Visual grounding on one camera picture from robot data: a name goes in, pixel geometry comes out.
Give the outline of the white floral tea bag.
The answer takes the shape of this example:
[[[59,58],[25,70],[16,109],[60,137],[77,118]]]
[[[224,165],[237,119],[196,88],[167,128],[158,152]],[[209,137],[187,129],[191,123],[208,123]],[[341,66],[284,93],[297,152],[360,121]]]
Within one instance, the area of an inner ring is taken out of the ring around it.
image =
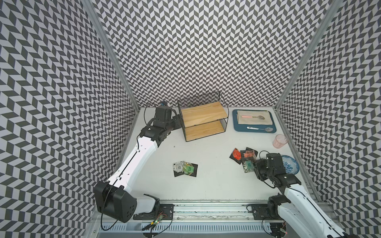
[[[173,171],[176,173],[183,174],[184,173],[184,166],[185,166],[184,161],[175,162],[173,164]]]

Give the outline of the small red tea bag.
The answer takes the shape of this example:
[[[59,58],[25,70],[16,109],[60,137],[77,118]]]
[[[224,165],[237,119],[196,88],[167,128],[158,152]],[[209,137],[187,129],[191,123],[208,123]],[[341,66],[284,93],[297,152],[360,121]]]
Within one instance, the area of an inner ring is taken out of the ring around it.
[[[241,151],[238,150],[237,148],[233,150],[229,158],[235,161],[239,165],[242,163],[242,154],[241,154]]]

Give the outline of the black wire wooden shelf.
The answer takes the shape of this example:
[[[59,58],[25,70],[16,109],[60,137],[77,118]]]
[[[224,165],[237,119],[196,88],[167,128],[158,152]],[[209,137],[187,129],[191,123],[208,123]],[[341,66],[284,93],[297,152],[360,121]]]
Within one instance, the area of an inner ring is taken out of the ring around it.
[[[177,102],[186,142],[224,133],[229,107],[220,91],[183,98]]]

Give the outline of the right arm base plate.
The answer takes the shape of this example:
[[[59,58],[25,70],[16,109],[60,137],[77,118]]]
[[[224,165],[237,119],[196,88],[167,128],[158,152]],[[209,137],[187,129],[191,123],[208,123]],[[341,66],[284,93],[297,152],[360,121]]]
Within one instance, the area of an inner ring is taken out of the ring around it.
[[[276,208],[267,204],[251,204],[251,212],[254,220],[281,220]]]

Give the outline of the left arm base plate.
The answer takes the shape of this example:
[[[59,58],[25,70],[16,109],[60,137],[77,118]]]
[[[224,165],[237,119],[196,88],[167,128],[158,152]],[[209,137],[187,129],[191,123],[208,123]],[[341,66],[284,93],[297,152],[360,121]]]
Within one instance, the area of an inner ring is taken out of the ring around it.
[[[133,220],[154,220],[161,217],[163,220],[172,220],[174,213],[174,204],[160,204],[154,212],[141,213],[133,216]]]

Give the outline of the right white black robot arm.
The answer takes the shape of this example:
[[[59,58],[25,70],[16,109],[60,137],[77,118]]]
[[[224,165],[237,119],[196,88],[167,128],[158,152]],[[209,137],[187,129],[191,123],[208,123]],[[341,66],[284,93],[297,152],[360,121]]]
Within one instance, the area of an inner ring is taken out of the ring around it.
[[[282,156],[269,153],[254,164],[257,178],[272,182],[280,194],[269,197],[267,204],[252,204],[251,213],[256,221],[283,220],[301,238],[356,238],[345,232],[312,199],[301,181],[286,172]]]

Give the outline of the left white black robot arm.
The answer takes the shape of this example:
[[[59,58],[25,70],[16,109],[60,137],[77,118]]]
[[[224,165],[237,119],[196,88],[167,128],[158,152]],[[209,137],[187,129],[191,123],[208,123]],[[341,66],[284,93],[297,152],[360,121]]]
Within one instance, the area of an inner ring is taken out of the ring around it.
[[[149,194],[134,197],[133,185],[148,159],[171,131],[181,128],[181,122],[181,117],[167,102],[156,107],[154,117],[140,131],[137,144],[126,160],[106,181],[94,187],[98,212],[123,223],[138,214],[158,214],[160,199]]]

